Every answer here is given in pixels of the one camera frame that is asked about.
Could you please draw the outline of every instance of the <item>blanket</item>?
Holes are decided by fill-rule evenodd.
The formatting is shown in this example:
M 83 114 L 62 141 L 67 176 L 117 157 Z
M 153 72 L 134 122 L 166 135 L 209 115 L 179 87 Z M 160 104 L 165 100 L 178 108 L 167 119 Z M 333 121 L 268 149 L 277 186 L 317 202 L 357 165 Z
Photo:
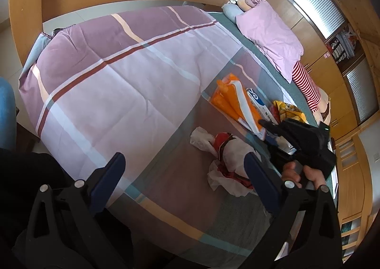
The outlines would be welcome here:
M 254 8 L 236 17 L 241 33 L 253 41 L 291 83 L 294 65 L 304 49 L 295 34 L 266 0 L 252 0 Z
M 214 108 L 216 81 L 235 74 L 266 105 L 291 96 L 213 17 L 193 6 L 113 14 L 59 32 L 22 73 L 20 94 L 60 165 L 86 179 L 115 152 L 127 165 L 109 210 L 132 231 L 213 268 L 238 267 L 270 216 L 260 199 L 208 185 L 213 156 L 189 140 L 198 126 L 264 144 Z

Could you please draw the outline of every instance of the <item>wall socket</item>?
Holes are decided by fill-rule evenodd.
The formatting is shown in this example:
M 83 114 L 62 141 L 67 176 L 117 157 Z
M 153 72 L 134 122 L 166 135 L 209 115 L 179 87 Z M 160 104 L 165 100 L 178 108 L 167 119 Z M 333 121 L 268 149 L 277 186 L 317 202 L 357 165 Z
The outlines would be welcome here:
M 380 161 L 380 154 L 379 154 L 379 152 L 376 153 L 376 154 L 374 154 L 374 160 L 375 160 L 375 163 L 376 163 L 377 161 Z

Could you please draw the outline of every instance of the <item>human hand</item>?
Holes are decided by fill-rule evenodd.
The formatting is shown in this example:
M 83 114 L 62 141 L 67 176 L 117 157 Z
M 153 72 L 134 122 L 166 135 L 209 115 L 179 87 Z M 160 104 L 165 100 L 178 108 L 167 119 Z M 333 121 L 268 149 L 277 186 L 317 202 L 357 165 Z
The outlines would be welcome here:
M 282 181 L 291 180 L 297 185 L 297 187 L 302 188 L 301 183 L 299 183 L 301 181 L 301 176 L 296 173 L 295 168 L 296 168 L 295 162 L 286 163 L 283 167 L 281 180 Z M 326 185 L 324 175 L 322 171 L 320 171 L 319 169 L 311 168 L 305 165 L 302 168 L 302 170 L 306 178 L 314 183 L 315 189 L 318 189 L 321 185 Z

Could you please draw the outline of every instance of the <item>wooden cabinet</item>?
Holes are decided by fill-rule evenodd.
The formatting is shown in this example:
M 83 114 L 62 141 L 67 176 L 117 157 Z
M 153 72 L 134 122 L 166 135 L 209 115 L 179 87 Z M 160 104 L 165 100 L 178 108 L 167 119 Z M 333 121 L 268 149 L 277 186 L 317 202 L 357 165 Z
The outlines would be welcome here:
M 307 72 L 327 95 L 330 95 L 339 86 L 344 85 L 343 76 L 332 56 L 320 57 L 308 67 Z
M 355 111 L 351 110 L 340 119 L 330 124 L 330 135 L 335 140 L 343 137 L 358 126 Z
M 309 67 L 327 51 L 327 48 L 321 38 L 305 18 L 302 18 L 292 28 L 292 31 L 304 48 L 304 55 L 300 60 L 303 66 Z
M 291 29 L 301 19 L 302 14 L 295 8 L 289 0 L 267 0 L 274 11 L 279 14 L 282 21 Z
M 330 93 L 329 98 L 331 100 L 331 123 L 353 110 L 351 97 L 344 83 Z

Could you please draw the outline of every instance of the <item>tiled floor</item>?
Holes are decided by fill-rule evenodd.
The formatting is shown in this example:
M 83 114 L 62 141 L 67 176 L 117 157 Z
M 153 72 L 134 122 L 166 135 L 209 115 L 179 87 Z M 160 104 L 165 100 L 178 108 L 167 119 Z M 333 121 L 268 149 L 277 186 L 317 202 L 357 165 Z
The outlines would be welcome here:
M 141 0 L 104 4 L 100 6 L 85 8 L 79 11 L 74 11 L 51 19 L 43 24 L 43 28 L 46 33 L 50 34 L 56 28 L 68 27 L 72 24 L 81 23 L 85 20 L 94 19 L 112 13 L 120 13 L 122 11 L 128 10 L 138 10 L 141 8 L 154 6 L 182 5 L 182 3 L 183 2 L 181 1 L 168 0 Z M 22 65 L 13 42 L 12 31 L 10 27 L 3 32 L 0 32 L 0 54 L 0 77 L 7 79 L 11 84 L 16 98 L 16 106 L 20 109 L 20 112 L 17 116 L 17 122 L 30 132 L 36 134 L 18 91 L 18 79 L 22 71 Z M 36 145 L 34 151 L 48 152 L 42 142 Z

